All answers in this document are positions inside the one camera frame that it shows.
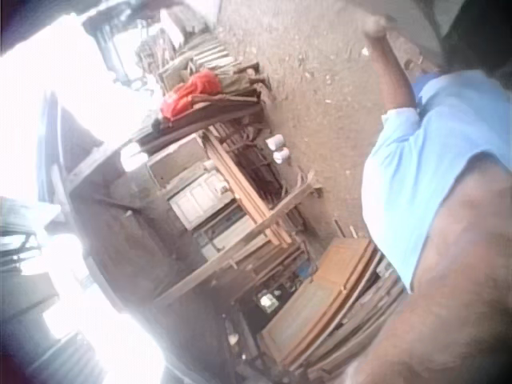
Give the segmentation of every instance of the lumber pile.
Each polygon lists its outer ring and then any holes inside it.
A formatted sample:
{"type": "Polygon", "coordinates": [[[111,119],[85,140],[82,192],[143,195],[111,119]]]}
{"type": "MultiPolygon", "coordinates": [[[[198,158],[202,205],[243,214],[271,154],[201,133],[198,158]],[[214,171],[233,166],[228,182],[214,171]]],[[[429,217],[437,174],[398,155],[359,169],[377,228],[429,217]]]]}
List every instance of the lumber pile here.
{"type": "Polygon", "coordinates": [[[403,294],[393,271],[368,239],[337,238],[318,271],[260,333],[266,354],[283,370],[306,370],[311,379],[337,374],[360,354],[403,294]]]}

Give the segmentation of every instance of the wooden stick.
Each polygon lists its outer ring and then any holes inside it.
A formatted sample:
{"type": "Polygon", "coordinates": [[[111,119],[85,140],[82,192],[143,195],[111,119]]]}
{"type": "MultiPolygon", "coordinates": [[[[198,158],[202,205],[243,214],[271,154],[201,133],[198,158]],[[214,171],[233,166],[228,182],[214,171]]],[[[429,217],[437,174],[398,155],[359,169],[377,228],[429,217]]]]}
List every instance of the wooden stick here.
{"type": "Polygon", "coordinates": [[[306,183],[296,190],[294,190],[288,197],[286,197],[274,210],[270,212],[270,215],[262,222],[257,224],[251,231],[242,236],[236,241],[230,248],[220,253],[216,258],[208,261],[207,264],[195,270],[192,274],[181,280],[178,284],[170,288],[167,292],[164,292],[154,300],[154,304],[157,306],[164,306],[171,304],[174,300],[188,292],[200,282],[203,282],[215,271],[223,268],[230,262],[231,259],[235,258],[238,252],[243,250],[247,244],[255,240],[262,231],[276,223],[286,212],[291,210],[294,206],[300,203],[305,196],[314,191],[313,173],[308,175],[306,183]]]}

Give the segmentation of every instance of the wooden frame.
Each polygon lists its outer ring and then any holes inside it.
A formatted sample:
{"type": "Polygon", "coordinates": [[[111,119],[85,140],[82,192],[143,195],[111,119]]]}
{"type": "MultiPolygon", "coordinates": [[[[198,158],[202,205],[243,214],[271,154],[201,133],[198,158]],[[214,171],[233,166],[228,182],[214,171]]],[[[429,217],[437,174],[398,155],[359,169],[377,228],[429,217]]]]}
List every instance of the wooden frame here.
{"type": "Polygon", "coordinates": [[[181,280],[178,284],[164,292],[154,300],[154,304],[164,306],[171,304],[174,300],[182,296],[184,293],[196,287],[199,283],[205,281],[217,270],[220,270],[226,265],[229,265],[242,251],[247,244],[255,240],[261,232],[272,226],[279,220],[286,212],[291,210],[294,206],[300,203],[305,196],[312,193],[315,189],[313,180],[313,173],[308,175],[306,183],[295,189],[289,194],[279,205],[270,212],[270,215],[257,224],[251,231],[242,236],[235,244],[227,250],[224,250],[219,256],[210,260],[207,264],[195,270],[192,274],[181,280]]]}
{"type": "MultiPolygon", "coordinates": [[[[256,224],[263,222],[270,215],[270,209],[265,202],[258,196],[214,134],[207,130],[202,138],[208,156],[227,180],[238,203],[256,224]]],[[[290,236],[279,226],[271,226],[265,233],[273,244],[291,244],[290,236]]]]}

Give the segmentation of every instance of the hand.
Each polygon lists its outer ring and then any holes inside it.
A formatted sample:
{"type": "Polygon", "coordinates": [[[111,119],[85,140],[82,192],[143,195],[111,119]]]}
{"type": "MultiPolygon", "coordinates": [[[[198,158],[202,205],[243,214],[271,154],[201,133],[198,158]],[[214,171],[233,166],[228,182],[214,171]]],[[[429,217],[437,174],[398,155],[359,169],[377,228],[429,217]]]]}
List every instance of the hand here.
{"type": "Polygon", "coordinates": [[[387,31],[394,25],[391,17],[364,14],[362,16],[361,29],[365,36],[368,38],[383,38],[386,36],[387,31]]]}

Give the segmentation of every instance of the white cabinet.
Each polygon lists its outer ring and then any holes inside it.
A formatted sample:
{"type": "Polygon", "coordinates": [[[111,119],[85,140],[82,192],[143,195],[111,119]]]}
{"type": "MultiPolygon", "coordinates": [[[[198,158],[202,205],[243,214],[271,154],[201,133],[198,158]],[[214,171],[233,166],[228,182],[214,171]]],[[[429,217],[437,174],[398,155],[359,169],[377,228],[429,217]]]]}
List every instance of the white cabinet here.
{"type": "Polygon", "coordinates": [[[169,200],[185,228],[192,230],[233,199],[231,192],[222,192],[226,182],[215,170],[204,174],[169,200]]]}

